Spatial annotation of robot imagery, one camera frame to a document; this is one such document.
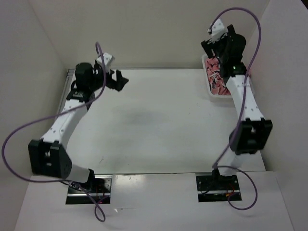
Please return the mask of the pink shark print shorts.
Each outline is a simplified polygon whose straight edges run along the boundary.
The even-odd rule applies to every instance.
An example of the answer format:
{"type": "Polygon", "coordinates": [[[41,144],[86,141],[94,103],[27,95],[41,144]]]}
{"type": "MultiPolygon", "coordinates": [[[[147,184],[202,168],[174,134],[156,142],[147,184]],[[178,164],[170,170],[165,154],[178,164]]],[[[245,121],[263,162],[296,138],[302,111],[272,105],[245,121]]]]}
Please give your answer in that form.
{"type": "Polygon", "coordinates": [[[210,94],[215,97],[229,97],[231,94],[220,76],[219,60],[216,57],[206,58],[204,65],[210,94]]]}

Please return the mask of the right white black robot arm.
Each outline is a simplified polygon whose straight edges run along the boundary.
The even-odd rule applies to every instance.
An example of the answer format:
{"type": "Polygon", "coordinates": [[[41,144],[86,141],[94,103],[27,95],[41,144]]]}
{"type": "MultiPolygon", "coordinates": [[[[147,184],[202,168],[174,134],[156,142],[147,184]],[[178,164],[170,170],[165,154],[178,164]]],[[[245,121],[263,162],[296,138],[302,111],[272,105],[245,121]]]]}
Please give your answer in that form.
{"type": "Polygon", "coordinates": [[[235,175],[244,161],[264,149],[273,124],[257,106],[250,76],[242,62],[245,37],[236,33],[233,25],[224,26],[220,20],[208,32],[210,39],[201,43],[208,89],[217,98],[231,97],[239,119],[229,135],[225,156],[214,162],[221,167],[214,170],[211,184],[222,189],[228,184],[227,177],[235,175]]]}

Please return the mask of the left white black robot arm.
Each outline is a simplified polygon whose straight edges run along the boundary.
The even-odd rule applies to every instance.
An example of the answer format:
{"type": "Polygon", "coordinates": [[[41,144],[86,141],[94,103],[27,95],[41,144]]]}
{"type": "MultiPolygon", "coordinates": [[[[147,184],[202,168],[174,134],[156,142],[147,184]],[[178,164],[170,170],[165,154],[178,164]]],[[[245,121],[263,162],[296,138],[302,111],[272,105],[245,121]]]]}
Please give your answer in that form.
{"type": "Polygon", "coordinates": [[[68,142],[78,123],[90,109],[95,91],[106,86],[120,92],[129,80],[119,70],[104,73],[98,62],[94,65],[77,64],[73,76],[75,80],[71,83],[62,114],[39,140],[30,141],[28,152],[34,174],[68,181],[89,193],[96,189],[99,181],[92,169],[72,163],[66,151],[68,142]]]}

